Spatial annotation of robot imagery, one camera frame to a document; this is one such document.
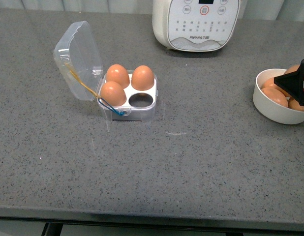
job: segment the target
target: plastic egg container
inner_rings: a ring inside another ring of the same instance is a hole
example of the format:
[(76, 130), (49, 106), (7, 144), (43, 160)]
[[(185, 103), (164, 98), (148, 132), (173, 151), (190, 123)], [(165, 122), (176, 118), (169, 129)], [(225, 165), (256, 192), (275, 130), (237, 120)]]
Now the plastic egg container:
[[(121, 106), (114, 106), (114, 109), (116, 109), (118, 112), (123, 112), (124, 115), (120, 116), (102, 104), (98, 102), (100, 110), (102, 115), (106, 120), (141, 120), (141, 121), (148, 121), (151, 120), (154, 117), (155, 113), (155, 105), (156, 105), (156, 97), (158, 95), (157, 91), (157, 78), (154, 74), (154, 85), (149, 90), (145, 91), (139, 91), (132, 87), (131, 85), (131, 78), (132, 78), (132, 72), (128, 70), (130, 84), (128, 87), (124, 89), (124, 92), (126, 94), (127, 100), (126, 102)], [(106, 75), (104, 76), (104, 79), (102, 81), (100, 90), (102, 86), (106, 83)]]
[[(75, 22), (68, 28), (54, 49), (54, 59), (73, 95), (84, 101), (94, 100), (94, 95), (74, 78), (66, 66), (69, 64), (80, 80), (99, 94), (106, 82), (106, 75), (103, 76), (103, 63), (88, 22)], [(102, 115), (106, 120), (147, 121), (153, 119), (158, 94), (156, 85), (154, 74), (154, 86), (149, 90), (138, 91), (131, 84), (126, 87), (124, 89), (126, 102), (122, 106), (114, 107), (117, 111), (124, 112), (123, 116), (114, 113), (97, 101)]]

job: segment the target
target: countertop edge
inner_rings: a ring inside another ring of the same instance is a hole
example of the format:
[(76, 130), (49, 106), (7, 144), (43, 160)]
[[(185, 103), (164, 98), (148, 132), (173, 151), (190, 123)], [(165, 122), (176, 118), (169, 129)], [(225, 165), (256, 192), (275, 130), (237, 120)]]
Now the countertop edge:
[(5, 208), (0, 207), (0, 220), (48, 221), (63, 224), (154, 228), (190, 231), (243, 233), (304, 234), (304, 224), (286, 222), (260, 222), (256, 220), (231, 220), (214, 218), (174, 217), (148, 214), (115, 214), (70, 211), (59, 209)]

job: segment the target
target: floor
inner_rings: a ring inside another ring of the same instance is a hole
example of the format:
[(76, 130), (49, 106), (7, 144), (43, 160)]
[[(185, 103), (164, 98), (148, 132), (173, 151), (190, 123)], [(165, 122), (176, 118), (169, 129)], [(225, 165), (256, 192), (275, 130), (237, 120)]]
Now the floor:
[[(0, 236), (41, 236), (45, 223), (0, 220)], [(221, 233), (203, 233), (175, 230), (130, 229), (101, 226), (64, 225), (61, 236), (225, 236)]]

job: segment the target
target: digital display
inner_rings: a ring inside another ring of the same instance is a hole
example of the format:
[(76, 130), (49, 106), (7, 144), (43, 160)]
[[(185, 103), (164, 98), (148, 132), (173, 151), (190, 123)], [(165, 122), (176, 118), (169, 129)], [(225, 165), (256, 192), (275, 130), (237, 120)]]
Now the digital display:
[(199, 0), (199, 4), (213, 4), (214, 0)]

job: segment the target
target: clear plastic lid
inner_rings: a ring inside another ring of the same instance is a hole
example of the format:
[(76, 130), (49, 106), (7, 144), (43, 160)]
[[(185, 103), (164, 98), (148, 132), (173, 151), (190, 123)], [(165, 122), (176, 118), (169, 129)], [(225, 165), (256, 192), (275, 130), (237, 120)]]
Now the clear plastic lid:
[(103, 63), (88, 22), (75, 22), (68, 28), (54, 49), (54, 59), (73, 95), (80, 100), (94, 100), (94, 96), (72, 76), (66, 66), (68, 63), (81, 81), (98, 93)]

